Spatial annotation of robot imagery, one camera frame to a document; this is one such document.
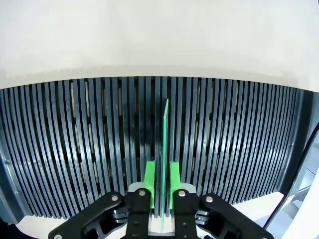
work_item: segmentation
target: green pad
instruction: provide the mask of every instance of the green pad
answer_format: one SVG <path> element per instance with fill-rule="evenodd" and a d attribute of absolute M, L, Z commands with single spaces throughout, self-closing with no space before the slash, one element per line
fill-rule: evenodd
<path fill-rule="evenodd" d="M 154 208 L 155 161 L 146 162 L 144 187 L 151 192 L 151 207 Z"/>
<path fill-rule="evenodd" d="M 166 100 L 164 116 L 163 116 L 163 153 L 162 153 L 162 178 L 160 190 L 160 216 L 161 231 L 164 230 L 164 208 L 165 208 L 165 192 L 166 192 L 166 170 L 167 170 L 167 132 L 168 132 L 168 100 Z"/>
<path fill-rule="evenodd" d="M 169 208 L 173 207 L 173 192 L 180 189 L 180 176 L 179 176 L 179 163 L 170 162 L 169 163 L 169 173 L 170 173 L 170 190 L 169 190 Z"/>

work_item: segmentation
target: screw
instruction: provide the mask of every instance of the screw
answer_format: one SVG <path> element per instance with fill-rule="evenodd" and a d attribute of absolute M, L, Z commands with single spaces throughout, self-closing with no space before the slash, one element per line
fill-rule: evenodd
<path fill-rule="evenodd" d="M 206 197 L 206 202 L 212 203 L 213 202 L 213 198 L 210 197 L 210 196 Z"/>
<path fill-rule="evenodd" d="M 116 195 L 114 195 L 114 196 L 112 196 L 112 201 L 117 201 L 118 200 L 118 196 L 116 196 Z"/>
<path fill-rule="evenodd" d="M 179 192 L 178 192 L 178 195 L 179 195 L 180 197 L 184 197 L 186 194 L 185 194 L 184 191 L 179 191 Z"/>
<path fill-rule="evenodd" d="M 141 190 L 141 191 L 139 192 L 139 195 L 140 195 L 140 196 L 145 196 L 145 191 Z"/>

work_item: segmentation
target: white wall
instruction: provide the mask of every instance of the white wall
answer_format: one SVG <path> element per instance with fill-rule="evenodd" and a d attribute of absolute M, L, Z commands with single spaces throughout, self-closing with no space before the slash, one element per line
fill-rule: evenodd
<path fill-rule="evenodd" d="M 319 92 L 317 0 L 0 0 L 0 88 L 175 75 Z"/>

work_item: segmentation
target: black slotted rack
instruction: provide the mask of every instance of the black slotted rack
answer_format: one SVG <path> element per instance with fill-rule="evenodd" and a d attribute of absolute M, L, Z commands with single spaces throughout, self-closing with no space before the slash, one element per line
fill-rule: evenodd
<path fill-rule="evenodd" d="M 124 194 L 143 180 L 146 161 L 162 163 L 166 99 L 167 158 L 180 162 L 182 182 L 231 204 L 285 190 L 311 93 L 212 78 L 75 79 L 0 90 L 2 198 L 14 198 L 1 217 L 69 218 L 106 192 Z M 160 207 L 169 213 L 161 174 L 157 167 L 156 217 Z"/>

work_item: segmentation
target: black cable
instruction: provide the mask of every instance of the black cable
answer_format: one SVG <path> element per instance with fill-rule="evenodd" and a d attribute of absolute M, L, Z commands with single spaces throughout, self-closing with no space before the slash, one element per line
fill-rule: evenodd
<path fill-rule="evenodd" d="M 277 215 L 277 213 L 279 212 L 279 210 L 281 209 L 281 207 L 285 204 L 288 196 L 291 194 L 293 185 L 296 182 L 297 176 L 300 173 L 301 167 L 305 162 L 305 159 L 309 153 L 309 150 L 311 149 L 313 142 L 316 138 L 316 136 L 319 133 L 319 122 L 317 123 L 317 125 L 315 126 L 313 132 L 311 133 L 306 146 L 303 150 L 303 153 L 301 154 L 301 158 L 299 160 L 299 163 L 297 165 L 296 171 L 294 173 L 293 179 L 291 181 L 291 183 L 288 186 L 288 192 L 283 196 L 283 198 L 281 199 L 281 201 L 279 202 L 279 204 L 277 205 L 277 207 L 274 209 L 274 211 L 271 213 L 271 215 L 269 216 L 268 220 L 266 221 L 265 225 L 263 226 L 264 229 L 267 229 L 267 227 L 269 226 L 269 224 L 273 221 L 273 219 L 275 218 L 275 216 Z"/>

